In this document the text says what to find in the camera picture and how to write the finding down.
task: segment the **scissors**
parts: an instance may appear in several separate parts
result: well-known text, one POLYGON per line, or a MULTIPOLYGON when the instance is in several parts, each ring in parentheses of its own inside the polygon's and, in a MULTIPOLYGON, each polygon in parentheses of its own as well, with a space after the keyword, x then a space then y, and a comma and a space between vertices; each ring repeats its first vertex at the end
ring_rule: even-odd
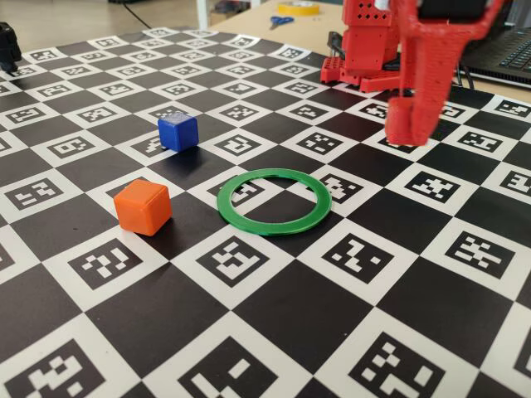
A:
POLYGON ((270 30, 275 29, 279 25, 284 25, 285 23, 293 22, 295 19, 293 17, 271 17, 271 25, 270 30))

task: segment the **black cable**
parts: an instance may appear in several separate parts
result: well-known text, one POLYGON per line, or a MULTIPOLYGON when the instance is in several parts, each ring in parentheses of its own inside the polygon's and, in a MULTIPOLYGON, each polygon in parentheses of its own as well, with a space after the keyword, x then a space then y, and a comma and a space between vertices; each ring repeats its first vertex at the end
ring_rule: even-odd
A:
POLYGON ((126 9, 127 11, 129 11, 129 12, 133 15, 133 17, 135 17, 135 18, 138 19, 140 22, 142 22, 142 24, 143 24, 145 27, 147 27, 148 29, 151 29, 151 26, 150 26, 150 25, 148 25, 146 22, 142 21, 142 19, 140 19, 140 17, 139 17, 138 15, 136 15, 136 14, 133 12, 133 10, 131 10, 129 7, 127 7, 127 4, 125 4, 124 2, 122 2, 122 4, 124 5, 125 9, 126 9))

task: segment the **yellow tape roll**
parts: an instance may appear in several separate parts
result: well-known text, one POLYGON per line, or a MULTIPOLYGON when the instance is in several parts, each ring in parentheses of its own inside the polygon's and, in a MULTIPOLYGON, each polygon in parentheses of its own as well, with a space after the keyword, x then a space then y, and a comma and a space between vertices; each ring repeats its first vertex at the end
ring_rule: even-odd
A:
POLYGON ((314 2, 282 2, 279 4, 279 13, 284 15, 315 15, 319 14, 319 5, 314 2))

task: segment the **green ring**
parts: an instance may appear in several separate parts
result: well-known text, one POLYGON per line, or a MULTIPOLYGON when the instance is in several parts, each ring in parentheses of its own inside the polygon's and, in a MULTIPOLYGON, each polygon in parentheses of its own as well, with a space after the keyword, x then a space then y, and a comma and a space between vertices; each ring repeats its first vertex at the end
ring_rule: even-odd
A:
POLYGON ((257 235, 290 235, 307 231, 319 224, 329 214, 331 207, 332 197, 321 181, 304 172, 297 172, 288 168, 262 168, 235 176, 227 181, 217 195, 217 209, 225 221, 240 230, 257 235), (289 178, 305 184, 317 196, 314 209, 298 220, 280 223, 253 221, 238 214, 231 200, 235 190, 251 180, 268 177, 289 178))

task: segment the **wooden table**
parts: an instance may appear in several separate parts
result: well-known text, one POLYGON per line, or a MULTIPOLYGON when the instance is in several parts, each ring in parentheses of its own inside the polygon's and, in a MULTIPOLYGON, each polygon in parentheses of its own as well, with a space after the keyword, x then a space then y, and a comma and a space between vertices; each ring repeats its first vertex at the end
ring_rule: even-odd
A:
MULTIPOLYGON (((330 31, 343 33, 346 28, 341 20, 342 6, 320 3, 319 15, 296 17, 295 22, 270 30, 270 17, 279 15, 277 4, 282 1, 284 0, 270 0, 259 7, 252 8, 218 23, 212 26, 211 29, 280 41, 327 55, 329 53, 329 48, 326 46, 328 33, 330 31)), ((474 83, 475 88, 478 90, 531 102, 531 91, 529 89, 479 80, 478 78, 474 78, 474 83)))

